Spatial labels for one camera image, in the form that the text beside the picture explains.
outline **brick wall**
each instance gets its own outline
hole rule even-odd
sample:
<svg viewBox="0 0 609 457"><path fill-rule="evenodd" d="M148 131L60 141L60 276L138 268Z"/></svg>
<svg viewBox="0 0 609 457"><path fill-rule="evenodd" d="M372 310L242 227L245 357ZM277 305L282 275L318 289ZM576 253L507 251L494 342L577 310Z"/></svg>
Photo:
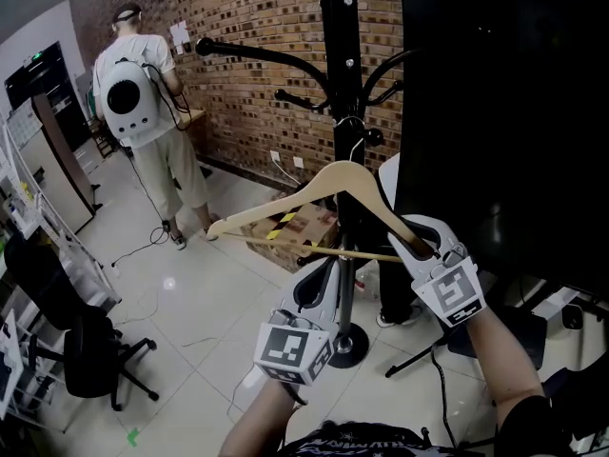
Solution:
<svg viewBox="0 0 609 457"><path fill-rule="evenodd" d="M92 64L111 35L114 9L130 0L72 0L76 35L83 58ZM319 0L132 0L140 4L146 31L164 35L186 20L192 42L211 37L225 42L263 47L298 55L325 70L324 35ZM401 0L359 0L364 77L383 59L402 50ZM285 180L270 162L278 150L282 165L308 179L334 157L332 120L273 98L275 89L322 101L315 81L300 70L235 57L193 52L175 55L192 108L208 112L206 150L214 159ZM388 73L373 93L377 96L402 72ZM377 168L399 150L402 96L398 93L368 111L366 122L383 131L385 144L369 150L366 164ZM305 169L292 157L304 158Z"/></svg>

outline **white backpack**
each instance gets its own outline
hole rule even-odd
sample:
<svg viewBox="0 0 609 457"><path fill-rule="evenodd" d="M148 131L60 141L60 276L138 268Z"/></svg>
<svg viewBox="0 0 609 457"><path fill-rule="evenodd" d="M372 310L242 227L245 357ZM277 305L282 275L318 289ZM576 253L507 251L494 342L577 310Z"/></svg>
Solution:
<svg viewBox="0 0 609 457"><path fill-rule="evenodd" d="M112 135L124 139L159 123L159 91L141 54L117 61L101 82L102 110Z"/></svg>

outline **shoe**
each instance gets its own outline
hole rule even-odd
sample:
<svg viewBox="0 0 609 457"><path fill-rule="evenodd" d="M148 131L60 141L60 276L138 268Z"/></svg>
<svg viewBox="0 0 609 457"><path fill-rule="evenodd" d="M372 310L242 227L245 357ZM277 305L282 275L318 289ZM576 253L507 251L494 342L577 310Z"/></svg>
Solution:
<svg viewBox="0 0 609 457"><path fill-rule="evenodd" d="M206 233L206 239L208 242L213 242L214 240L218 240L218 236L217 235L208 235L207 231L209 230L209 228L204 228L203 232Z"/></svg>
<svg viewBox="0 0 609 457"><path fill-rule="evenodd" d="M419 318L421 318L422 307L420 307L419 305L411 305L410 307L412 308L412 313L410 313L410 316L408 317L407 320L404 320L400 324L394 324L394 323L385 321L385 319L383 317L383 312L381 311L377 315L377 325L381 328L389 328L389 327L395 327L396 325L400 325L402 327L407 327L409 325L414 324L417 320L419 320Z"/></svg>
<svg viewBox="0 0 609 457"><path fill-rule="evenodd" d="M179 237L176 237L176 238L174 238L173 235L171 235L171 233L170 233L169 237L171 237L171 242L173 242L175 244L175 247L178 250L183 250L187 247L187 239L182 233L180 234Z"/></svg>
<svg viewBox="0 0 609 457"><path fill-rule="evenodd" d="M209 215L209 218L211 219L211 223L214 224L216 223L218 220L220 220L220 217L218 215L216 215L215 213L211 213ZM204 228L203 232L206 233L206 239L208 242L213 242L214 240L218 240L218 236L217 235L207 235L207 231L209 230L209 228Z"/></svg>

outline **paper on wall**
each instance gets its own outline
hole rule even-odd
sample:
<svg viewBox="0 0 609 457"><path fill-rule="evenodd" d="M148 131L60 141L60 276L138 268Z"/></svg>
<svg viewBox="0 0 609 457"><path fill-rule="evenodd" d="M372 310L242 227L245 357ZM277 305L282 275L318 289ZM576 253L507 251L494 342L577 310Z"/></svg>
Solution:
<svg viewBox="0 0 609 457"><path fill-rule="evenodd" d="M171 38L173 39L173 45L177 48L181 44L190 42L190 36L188 35L187 22L183 20L179 24L174 24L169 28L171 32Z"/></svg>
<svg viewBox="0 0 609 457"><path fill-rule="evenodd" d="M186 42L190 42L190 36L188 35L186 20L183 20L182 22L180 22L179 29L180 29L180 33L182 35L182 43L185 44Z"/></svg>
<svg viewBox="0 0 609 457"><path fill-rule="evenodd" d="M180 31L177 24L174 24L169 28L169 32L171 32L171 38L173 39L173 45L178 46L182 44L182 40L180 38Z"/></svg>

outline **black panel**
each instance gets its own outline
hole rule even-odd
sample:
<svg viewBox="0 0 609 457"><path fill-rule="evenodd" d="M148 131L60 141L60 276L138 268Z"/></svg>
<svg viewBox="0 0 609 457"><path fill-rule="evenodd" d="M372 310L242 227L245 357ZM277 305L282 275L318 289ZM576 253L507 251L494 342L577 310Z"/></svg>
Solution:
<svg viewBox="0 0 609 457"><path fill-rule="evenodd" d="M403 0L396 210L485 268L600 293L609 0Z"/></svg>

